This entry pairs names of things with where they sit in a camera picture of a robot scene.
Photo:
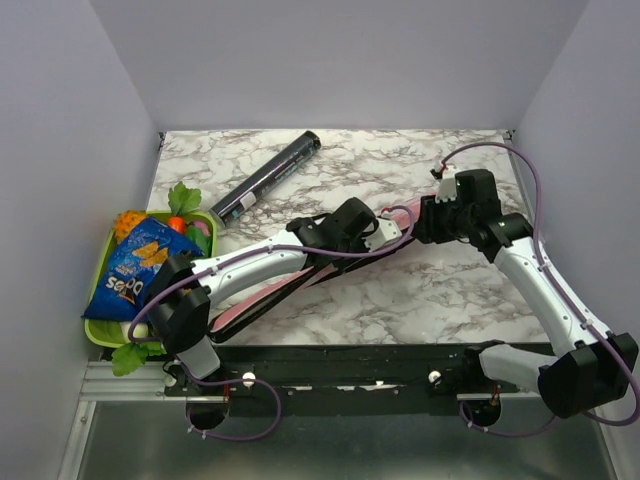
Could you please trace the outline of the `black shuttlecock tube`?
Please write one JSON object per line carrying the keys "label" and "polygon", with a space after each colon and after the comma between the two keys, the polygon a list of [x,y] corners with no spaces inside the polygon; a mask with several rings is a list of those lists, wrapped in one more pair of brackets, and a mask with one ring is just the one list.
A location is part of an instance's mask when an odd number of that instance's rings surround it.
{"label": "black shuttlecock tube", "polygon": [[307,130],[227,193],[210,210],[222,226],[237,219],[321,148],[320,138]]}

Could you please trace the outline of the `pink racket bag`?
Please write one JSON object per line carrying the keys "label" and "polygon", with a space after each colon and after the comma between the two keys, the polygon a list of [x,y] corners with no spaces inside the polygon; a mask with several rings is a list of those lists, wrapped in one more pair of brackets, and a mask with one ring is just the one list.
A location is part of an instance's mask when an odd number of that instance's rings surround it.
{"label": "pink racket bag", "polygon": [[215,343],[229,340],[295,292],[365,267],[401,248],[399,245],[389,253],[371,258],[339,259],[336,265],[331,264],[317,272],[313,268],[306,269],[267,285],[216,316],[211,323],[212,339]]}

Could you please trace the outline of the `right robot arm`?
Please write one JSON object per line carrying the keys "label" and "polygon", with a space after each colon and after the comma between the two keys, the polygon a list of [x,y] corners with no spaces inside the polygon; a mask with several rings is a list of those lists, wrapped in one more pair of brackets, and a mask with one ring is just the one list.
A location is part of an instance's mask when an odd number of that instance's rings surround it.
{"label": "right robot arm", "polygon": [[550,341],[543,355],[490,341],[469,349],[460,379],[480,392],[494,381],[539,394],[566,419],[625,396],[639,348],[614,334],[568,287],[519,214],[501,211],[493,174],[486,169],[434,171],[439,187],[420,200],[413,237],[423,244],[466,240],[516,287]]}

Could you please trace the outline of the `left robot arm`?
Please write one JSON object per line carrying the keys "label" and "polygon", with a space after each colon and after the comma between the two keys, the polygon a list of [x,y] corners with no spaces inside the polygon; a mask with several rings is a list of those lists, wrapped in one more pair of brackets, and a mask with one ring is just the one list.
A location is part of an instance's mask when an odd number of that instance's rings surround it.
{"label": "left robot arm", "polygon": [[188,370],[187,382],[201,395],[222,380],[212,333],[222,339],[241,321],[211,324],[210,309],[275,277],[311,276],[343,260],[364,259],[397,239],[395,224],[377,216],[357,198],[320,217],[299,217],[267,239],[237,252],[192,260],[177,254],[166,260],[148,287],[142,316],[164,349]]}

